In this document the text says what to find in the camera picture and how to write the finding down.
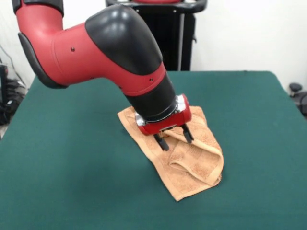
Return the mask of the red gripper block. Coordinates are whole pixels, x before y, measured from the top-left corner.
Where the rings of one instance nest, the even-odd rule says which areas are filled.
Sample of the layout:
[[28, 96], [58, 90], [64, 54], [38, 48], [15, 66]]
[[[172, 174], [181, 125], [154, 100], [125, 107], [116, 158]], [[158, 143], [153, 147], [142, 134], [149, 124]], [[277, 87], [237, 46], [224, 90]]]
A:
[[173, 127], [181, 127], [183, 129], [183, 135], [188, 144], [191, 144], [194, 137], [187, 125], [187, 122], [191, 121], [191, 110], [189, 101], [185, 94], [176, 96], [176, 107], [174, 112], [168, 117], [157, 121], [148, 122], [143, 117], [138, 115], [138, 128], [146, 136], [153, 135], [154, 139], [163, 151], [169, 151], [169, 145], [167, 144], [164, 130], [172, 129]]

